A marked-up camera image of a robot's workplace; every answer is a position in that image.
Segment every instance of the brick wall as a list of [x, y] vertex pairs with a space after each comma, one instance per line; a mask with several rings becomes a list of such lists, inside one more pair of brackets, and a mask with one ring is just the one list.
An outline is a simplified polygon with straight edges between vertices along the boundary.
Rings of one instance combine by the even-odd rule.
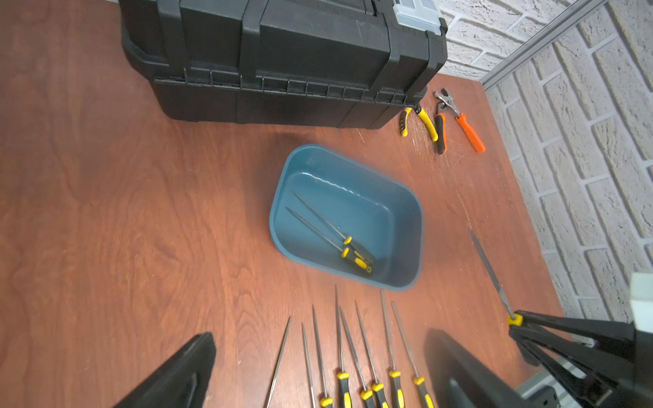
[[449, 58], [440, 73], [480, 80], [574, 0], [440, 1]]
[[568, 317], [653, 272], [653, 5], [612, 0], [487, 95]]

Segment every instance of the pliers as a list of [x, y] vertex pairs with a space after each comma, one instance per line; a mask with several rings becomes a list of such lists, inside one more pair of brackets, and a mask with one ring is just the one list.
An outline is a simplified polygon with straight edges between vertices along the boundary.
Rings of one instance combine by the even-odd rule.
[[408, 114], [413, 110], [419, 116], [419, 118], [422, 119], [422, 122], [424, 122], [424, 124], [426, 125], [426, 128], [428, 129], [428, 134], [431, 135], [431, 140], [437, 142], [438, 132], [436, 131], [436, 128], [433, 126], [433, 122], [431, 122], [431, 118], [428, 117], [426, 111], [423, 110], [421, 106], [419, 106], [419, 103], [416, 104], [413, 108], [405, 108], [404, 111], [399, 116], [399, 130], [401, 130], [402, 136], [403, 137], [408, 136], [408, 128], [406, 127], [406, 121], [408, 120]]
[[[476, 150], [479, 153], [484, 152], [485, 145], [481, 141], [481, 138], [479, 138], [479, 135], [476, 133], [474, 128], [471, 127], [471, 125], [467, 122], [467, 116], [465, 116], [465, 114], [462, 113], [458, 109], [458, 107], [454, 104], [453, 97], [449, 95], [447, 89], [442, 88], [440, 92], [435, 91], [433, 92], [433, 96], [435, 96], [437, 99], [441, 101], [438, 103], [438, 114], [436, 116], [436, 125], [438, 127], [441, 126], [442, 129], [441, 133], [442, 134], [445, 133], [445, 116], [442, 113], [442, 111], [444, 111], [445, 108], [450, 108], [456, 114], [456, 122], [458, 122], [462, 130], [465, 131], [465, 134], [467, 135], [467, 139], [470, 140], [470, 143], [474, 147], [474, 150]], [[438, 144], [438, 153], [443, 154], [446, 151], [447, 151], [447, 141], [446, 141], [446, 136], [444, 136], [442, 142]]]

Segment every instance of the orange-handled pliers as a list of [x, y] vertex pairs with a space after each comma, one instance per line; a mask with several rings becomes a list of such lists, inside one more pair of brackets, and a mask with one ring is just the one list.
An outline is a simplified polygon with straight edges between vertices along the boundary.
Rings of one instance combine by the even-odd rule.
[[[467, 122], [467, 116], [465, 116], [464, 113], [462, 113], [458, 107], [453, 103], [453, 97], [449, 95], [449, 92], [447, 92], [446, 88], [442, 88], [440, 92], [433, 92], [433, 95], [439, 99], [441, 102], [438, 103], [438, 115], [436, 116], [436, 126], [438, 126], [438, 123], [440, 122], [440, 119], [442, 120], [442, 132], [440, 134], [443, 134], [445, 132], [444, 127], [445, 127], [445, 117], [444, 114], [441, 113], [441, 110], [444, 110], [444, 108], [451, 108], [453, 112], [456, 114], [456, 122], [461, 126], [462, 130], [465, 131], [465, 134], [467, 135], [467, 139], [470, 140], [471, 145], [474, 147], [474, 150], [476, 150], [479, 153], [482, 153], [485, 151], [485, 145], [481, 141], [481, 138], [479, 138], [479, 135], [476, 133], [473, 127]], [[446, 141], [446, 136], [443, 138], [443, 142], [441, 144], [438, 144], [438, 153], [443, 154], [445, 151], [447, 151], [447, 141]]]

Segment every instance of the wood grain surface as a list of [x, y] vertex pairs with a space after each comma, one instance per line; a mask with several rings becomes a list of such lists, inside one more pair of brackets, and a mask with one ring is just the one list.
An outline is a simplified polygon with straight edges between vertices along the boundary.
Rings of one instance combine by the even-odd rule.
[[[118, 6], [9, 1], [0, 13], [0, 406], [111, 407], [192, 335], [217, 357], [206, 407], [262, 406], [295, 316], [273, 407], [310, 406], [300, 323], [318, 312], [336, 392], [334, 286], [364, 362], [354, 299], [377, 371], [389, 366], [379, 291], [285, 258], [268, 216], [288, 154], [322, 144], [406, 184], [426, 233], [422, 275], [388, 292], [423, 373], [443, 328], [511, 386], [534, 370], [470, 240], [472, 226], [516, 308], [561, 315], [519, 188], [478, 82], [436, 76], [484, 140], [474, 152], [447, 113], [449, 150], [423, 124], [379, 131], [184, 123], [159, 109], [119, 43]], [[417, 393], [392, 318], [408, 407]], [[319, 385], [309, 331], [316, 392]], [[359, 381], [351, 355], [352, 390]], [[354, 406], [361, 407], [354, 394]]]

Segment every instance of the yellow and black screwdriver handle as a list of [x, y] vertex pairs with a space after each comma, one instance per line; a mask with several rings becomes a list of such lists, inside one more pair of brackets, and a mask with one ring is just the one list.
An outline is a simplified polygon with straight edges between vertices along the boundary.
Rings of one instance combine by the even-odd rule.
[[322, 408], [333, 408], [333, 398], [322, 398], [320, 400], [320, 406]]
[[358, 258], [361, 258], [370, 266], [374, 265], [374, 262], [376, 261], [376, 258], [365, 248], [363, 248], [363, 245], [360, 245], [358, 242], [356, 242], [352, 237], [347, 237], [347, 239], [344, 241], [345, 245], [351, 245], [351, 247], [354, 249], [354, 254]]
[[433, 408], [433, 400], [428, 395], [426, 384], [424, 384], [424, 377], [416, 378], [413, 382], [417, 385], [417, 393], [419, 394], [419, 402], [422, 404], [422, 408]]
[[422, 119], [422, 122], [424, 122], [424, 124], [426, 125], [426, 128], [428, 129], [428, 134], [431, 136], [431, 140], [433, 142], [437, 142], [438, 132], [436, 131], [436, 128], [433, 126], [433, 122], [431, 122], [431, 118], [428, 117], [426, 111], [423, 110], [422, 107], [419, 106], [419, 104], [415, 105], [414, 108], [405, 108], [404, 111], [399, 116], [399, 130], [402, 132], [402, 136], [403, 137], [408, 136], [408, 128], [406, 126], [406, 123], [408, 120], [408, 114], [413, 110], [419, 116], [419, 118]]
[[338, 407], [351, 408], [351, 396], [349, 395], [349, 373], [338, 374], [338, 390], [340, 391], [340, 400]]
[[374, 400], [372, 400], [372, 390], [361, 391], [360, 397], [363, 399], [363, 405], [365, 405], [365, 408], [374, 408]]
[[392, 406], [404, 408], [404, 391], [402, 391], [402, 374], [399, 371], [390, 371], [390, 392], [392, 392]]
[[345, 247], [345, 249], [342, 251], [342, 254], [340, 254], [340, 256], [343, 257], [344, 259], [354, 262], [356, 265], [365, 269], [368, 274], [372, 273], [372, 267], [368, 265], [368, 263], [365, 262], [365, 260], [357, 257], [355, 252], [350, 250], [349, 247]]
[[436, 113], [436, 132], [438, 132], [438, 135], [440, 136], [436, 142], [436, 147], [438, 148], [439, 155], [443, 155], [447, 151], [447, 128], [445, 126], [447, 118], [443, 113], [444, 109], [444, 102], [440, 102]]
[[388, 401], [385, 400], [385, 393], [383, 391], [383, 384], [374, 384], [372, 385], [372, 390], [374, 395], [376, 395], [376, 404], [378, 408], [389, 408]]

